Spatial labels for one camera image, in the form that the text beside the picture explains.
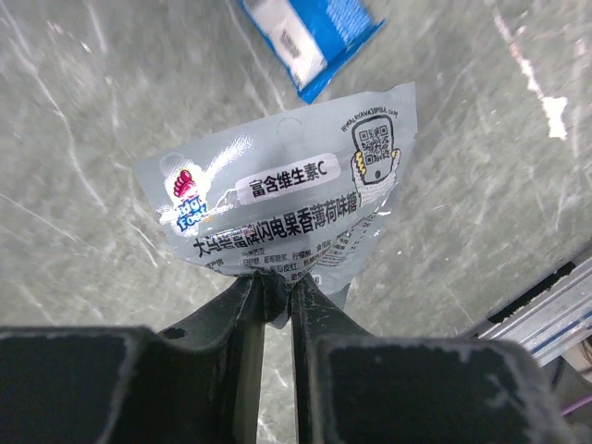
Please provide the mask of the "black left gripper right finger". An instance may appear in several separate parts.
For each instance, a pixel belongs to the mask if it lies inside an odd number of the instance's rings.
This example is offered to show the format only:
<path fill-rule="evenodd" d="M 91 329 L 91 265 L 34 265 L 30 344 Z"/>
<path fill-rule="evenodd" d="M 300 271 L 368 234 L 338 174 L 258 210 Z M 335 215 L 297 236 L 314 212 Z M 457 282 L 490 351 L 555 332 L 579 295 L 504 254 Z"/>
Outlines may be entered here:
<path fill-rule="evenodd" d="M 291 293 L 301 443 L 571 443 L 549 382 L 505 340 L 377 337 L 310 277 Z"/>

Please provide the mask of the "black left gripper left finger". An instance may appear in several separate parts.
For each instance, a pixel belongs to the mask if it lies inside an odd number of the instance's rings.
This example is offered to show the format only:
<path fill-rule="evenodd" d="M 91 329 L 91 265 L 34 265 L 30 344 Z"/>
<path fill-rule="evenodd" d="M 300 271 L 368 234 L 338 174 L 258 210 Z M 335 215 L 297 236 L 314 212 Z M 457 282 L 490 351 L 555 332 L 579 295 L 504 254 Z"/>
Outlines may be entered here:
<path fill-rule="evenodd" d="M 4 326 L 5 443 L 253 443 L 282 281 L 239 277 L 161 332 Z"/>

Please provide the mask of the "silver Big Foot candy packet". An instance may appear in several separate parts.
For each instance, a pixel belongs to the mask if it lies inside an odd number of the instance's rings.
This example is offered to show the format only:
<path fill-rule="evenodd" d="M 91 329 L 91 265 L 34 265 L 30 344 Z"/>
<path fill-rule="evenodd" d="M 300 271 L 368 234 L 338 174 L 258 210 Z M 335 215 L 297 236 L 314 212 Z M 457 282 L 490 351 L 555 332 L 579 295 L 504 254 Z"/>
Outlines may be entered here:
<path fill-rule="evenodd" d="M 241 124 L 133 170 L 175 254 L 228 277 L 265 278 L 266 320 L 283 327 L 304 278 L 345 303 L 417 133 L 408 82 Z"/>

